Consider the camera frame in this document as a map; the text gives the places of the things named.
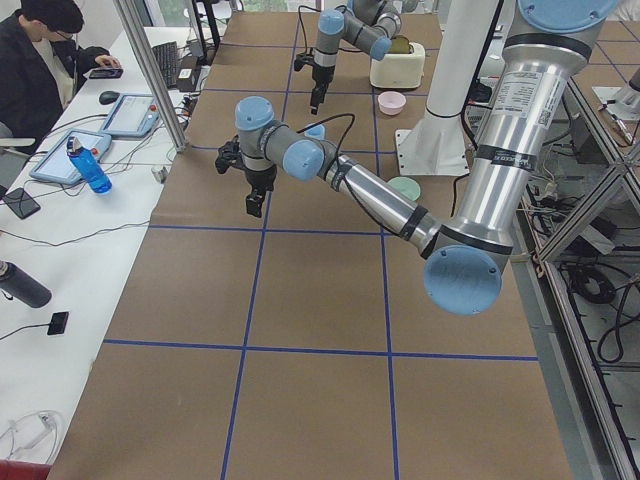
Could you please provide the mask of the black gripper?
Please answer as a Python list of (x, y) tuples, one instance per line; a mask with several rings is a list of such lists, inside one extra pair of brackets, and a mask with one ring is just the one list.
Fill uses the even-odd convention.
[(326, 94), (329, 85), (333, 81), (334, 67), (314, 65), (312, 71), (312, 79), (315, 82), (310, 98), (310, 112), (317, 115), (320, 105), (323, 103), (323, 97)]
[(251, 192), (245, 198), (246, 213), (261, 218), (262, 208), (267, 192), (274, 190), (274, 183), (277, 176), (277, 167), (271, 165), (264, 170), (254, 170), (245, 168), (245, 178), (251, 186)]

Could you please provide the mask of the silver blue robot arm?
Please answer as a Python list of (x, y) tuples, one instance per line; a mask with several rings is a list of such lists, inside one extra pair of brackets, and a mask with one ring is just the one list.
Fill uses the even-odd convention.
[(348, 1), (320, 14), (316, 45), (309, 53), (299, 54), (294, 68), (312, 67), (315, 82), (311, 91), (310, 111), (318, 113), (333, 81), (342, 41), (380, 61), (389, 52), (392, 39), (402, 28), (399, 11), (391, 1)]
[(469, 183), (447, 221), (409, 200), (325, 140), (292, 130), (260, 96), (235, 109), (239, 151), (252, 186), (246, 208), (259, 215), (275, 175), (320, 178), (352, 197), (425, 260), (424, 285), (440, 308), (458, 315), (487, 310), (498, 298), (511, 255), (509, 233), (524, 188), (570, 77), (584, 68), (612, 1), (520, 1), (507, 36), (505, 70), (479, 135)]

